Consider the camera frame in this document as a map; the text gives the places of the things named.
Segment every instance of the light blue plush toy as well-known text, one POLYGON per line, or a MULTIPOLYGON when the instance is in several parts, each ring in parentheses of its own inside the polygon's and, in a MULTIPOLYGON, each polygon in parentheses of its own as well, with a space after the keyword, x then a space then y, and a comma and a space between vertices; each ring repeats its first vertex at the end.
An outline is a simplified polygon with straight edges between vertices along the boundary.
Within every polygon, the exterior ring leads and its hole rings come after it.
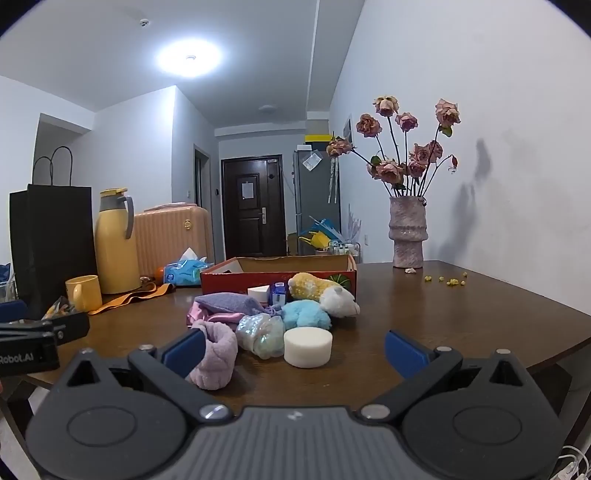
POLYGON ((285 329, 296 327, 318 327, 330 329, 330 317, 320 303, 314 300, 296 300, 286 303, 281 309, 285 329))

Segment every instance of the orange strap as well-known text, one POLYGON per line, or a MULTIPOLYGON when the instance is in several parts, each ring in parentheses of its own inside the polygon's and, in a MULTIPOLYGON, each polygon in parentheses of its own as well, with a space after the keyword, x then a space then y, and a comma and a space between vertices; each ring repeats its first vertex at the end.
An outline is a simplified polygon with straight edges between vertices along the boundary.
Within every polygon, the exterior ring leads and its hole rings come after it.
POLYGON ((146 284, 142 290, 137 290, 131 293, 126 293, 125 295, 121 295, 120 297, 105 303, 101 308, 93 310, 92 312, 88 312, 88 315, 96 315, 97 313, 102 313, 107 310, 122 307, 123 305, 129 305, 132 301, 148 300, 153 299, 154 297, 160 297, 173 290, 174 285, 171 283, 165 283, 159 288, 156 288, 156 284, 154 282, 150 282, 146 284))

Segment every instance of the paper notice on door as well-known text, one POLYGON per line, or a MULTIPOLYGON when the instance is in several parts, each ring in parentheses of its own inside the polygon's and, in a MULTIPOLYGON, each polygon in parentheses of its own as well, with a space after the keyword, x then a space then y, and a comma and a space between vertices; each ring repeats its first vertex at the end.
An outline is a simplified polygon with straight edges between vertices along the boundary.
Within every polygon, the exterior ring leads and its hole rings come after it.
POLYGON ((253 199, 255 197, 254 184, 247 181, 242 184, 242 200, 253 199))

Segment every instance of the white cable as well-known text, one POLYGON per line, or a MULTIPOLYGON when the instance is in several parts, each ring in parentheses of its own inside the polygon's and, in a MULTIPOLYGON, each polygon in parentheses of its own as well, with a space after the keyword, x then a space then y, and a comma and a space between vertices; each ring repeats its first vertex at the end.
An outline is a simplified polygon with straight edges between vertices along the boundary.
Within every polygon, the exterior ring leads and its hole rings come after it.
POLYGON ((577 474, 577 463, 570 462, 560 472, 554 475, 550 480, 570 480, 575 474, 577 474))
POLYGON ((568 448, 570 450, 574 450, 575 452, 577 452, 581 456, 581 460, 585 461, 585 465, 587 466, 587 470, 585 471, 585 476, 587 476, 589 474, 589 471, 591 470, 591 468, 589 468, 589 460, 587 460, 587 457, 585 457, 585 454, 583 452, 581 452, 581 450, 579 450, 577 447, 573 447, 572 445, 564 445, 562 447, 563 450, 565 448, 568 448))
POLYGON ((576 455, 573 455, 572 453, 568 453, 566 455, 560 455, 558 457, 558 460, 563 459, 563 458, 573 458, 577 464, 579 463, 579 457, 577 457, 576 455))

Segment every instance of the floor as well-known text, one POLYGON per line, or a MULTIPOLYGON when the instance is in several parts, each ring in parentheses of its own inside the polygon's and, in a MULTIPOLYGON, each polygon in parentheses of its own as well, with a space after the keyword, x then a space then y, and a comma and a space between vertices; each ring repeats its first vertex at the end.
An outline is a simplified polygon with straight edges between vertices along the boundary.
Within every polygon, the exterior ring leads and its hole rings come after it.
MULTIPOLYGON (((37 411, 47 393, 48 390, 38 388, 31 395, 30 403, 33 412, 37 411)), ((4 463, 17 476, 18 480, 39 479, 37 471, 25 455, 25 452, 22 451, 4 418, 0 419, 0 458, 4 460, 4 463)))

